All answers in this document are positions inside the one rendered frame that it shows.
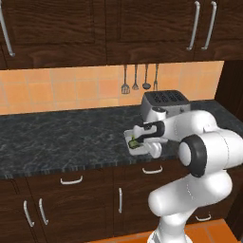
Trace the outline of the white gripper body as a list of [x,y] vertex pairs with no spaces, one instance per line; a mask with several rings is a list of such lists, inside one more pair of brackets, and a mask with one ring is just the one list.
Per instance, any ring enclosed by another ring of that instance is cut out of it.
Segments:
[[162,146],[159,142],[149,143],[149,153],[153,159],[158,159],[162,153]]

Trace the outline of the white vegetable container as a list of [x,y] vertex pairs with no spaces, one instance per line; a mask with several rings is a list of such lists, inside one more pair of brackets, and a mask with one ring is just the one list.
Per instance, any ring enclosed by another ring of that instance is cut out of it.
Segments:
[[129,150],[129,153],[130,153],[131,156],[139,156],[139,155],[148,154],[148,150],[143,144],[140,147],[137,147],[137,148],[134,148],[134,149],[132,149],[129,146],[129,141],[131,141],[132,137],[133,137],[133,131],[132,130],[125,130],[123,132],[123,135],[124,135],[125,142],[127,143],[127,148]]

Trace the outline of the green cucumber piece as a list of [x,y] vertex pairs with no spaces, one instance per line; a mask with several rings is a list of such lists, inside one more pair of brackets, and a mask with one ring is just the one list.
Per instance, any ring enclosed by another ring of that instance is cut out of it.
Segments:
[[128,146],[131,149],[136,149],[136,148],[140,147],[140,143],[137,142],[134,137],[132,137],[131,140],[128,142]]

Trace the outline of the dark wood drawer front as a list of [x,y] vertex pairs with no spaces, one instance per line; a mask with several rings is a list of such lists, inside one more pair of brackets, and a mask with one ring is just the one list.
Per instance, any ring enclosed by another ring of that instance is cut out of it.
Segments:
[[[62,185],[63,180],[76,180],[83,176],[83,181],[74,185]],[[56,173],[53,175],[41,175],[27,178],[28,186],[33,195],[51,194],[51,193],[69,193],[89,191],[91,189],[105,187],[112,183],[112,169],[99,168],[93,170],[84,170],[76,172]]]
[[[141,168],[147,171],[158,170],[162,166],[163,171],[159,174],[145,175]],[[178,159],[152,160],[114,168],[114,184],[122,189],[131,186],[133,189],[152,188],[156,189],[164,184],[183,178],[188,174]]]

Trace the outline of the silver four-slot toaster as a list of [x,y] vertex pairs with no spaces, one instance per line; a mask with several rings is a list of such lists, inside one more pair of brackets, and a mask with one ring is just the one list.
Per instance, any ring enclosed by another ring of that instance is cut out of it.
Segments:
[[178,90],[145,92],[140,105],[140,114],[144,123],[174,117],[190,110],[190,102]]

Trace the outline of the dark wood base cupboard door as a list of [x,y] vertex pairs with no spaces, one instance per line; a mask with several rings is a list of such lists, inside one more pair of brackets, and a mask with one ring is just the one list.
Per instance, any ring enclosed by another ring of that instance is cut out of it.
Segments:
[[[34,202],[47,243],[85,243],[113,234],[113,197],[110,193],[71,192],[35,195]],[[46,226],[39,199],[48,219]]]
[[22,179],[0,179],[0,243],[35,243],[24,212],[28,198]]
[[152,214],[148,206],[148,196],[153,189],[124,187],[122,189],[122,213],[120,214],[119,188],[114,187],[114,235],[122,236],[155,230],[159,218]]

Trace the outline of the grey hanging ladle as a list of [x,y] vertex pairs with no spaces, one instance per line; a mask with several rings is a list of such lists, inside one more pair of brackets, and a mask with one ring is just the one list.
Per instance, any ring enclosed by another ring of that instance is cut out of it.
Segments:
[[142,84],[142,88],[145,90],[148,90],[151,87],[151,85],[149,83],[147,83],[147,73],[148,73],[148,64],[145,65],[144,83]]

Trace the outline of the grey hanging fork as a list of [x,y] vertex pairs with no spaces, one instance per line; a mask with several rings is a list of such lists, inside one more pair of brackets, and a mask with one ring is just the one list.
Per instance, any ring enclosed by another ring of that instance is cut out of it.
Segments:
[[153,86],[154,91],[158,91],[158,73],[159,73],[159,64],[156,64],[156,74],[155,74],[155,80]]

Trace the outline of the grey hanging slotted spatula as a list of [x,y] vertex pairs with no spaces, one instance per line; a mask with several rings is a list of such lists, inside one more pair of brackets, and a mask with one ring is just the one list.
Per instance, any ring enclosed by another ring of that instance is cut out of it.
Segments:
[[121,93],[122,94],[129,94],[130,93],[130,87],[126,83],[126,74],[127,74],[127,65],[123,66],[123,84],[121,86]]

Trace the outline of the dark wood tall cupboard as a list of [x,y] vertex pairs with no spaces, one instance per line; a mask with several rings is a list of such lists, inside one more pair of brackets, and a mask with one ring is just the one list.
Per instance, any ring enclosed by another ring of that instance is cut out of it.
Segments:
[[243,61],[224,62],[215,100],[234,115],[226,124],[243,137]]

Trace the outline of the dark wood wall cupboard door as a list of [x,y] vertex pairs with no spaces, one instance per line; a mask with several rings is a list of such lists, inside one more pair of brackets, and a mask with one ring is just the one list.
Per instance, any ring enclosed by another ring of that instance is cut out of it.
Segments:
[[[207,50],[204,46],[212,15],[211,1],[217,2],[214,28]],[[243,0],[204,0],[194,45],[194,60],[243,60]]]
[[110,65],[191,62],[196,0],[105,0]]
[[104,0],[0,0],[8,69],[106,64]]

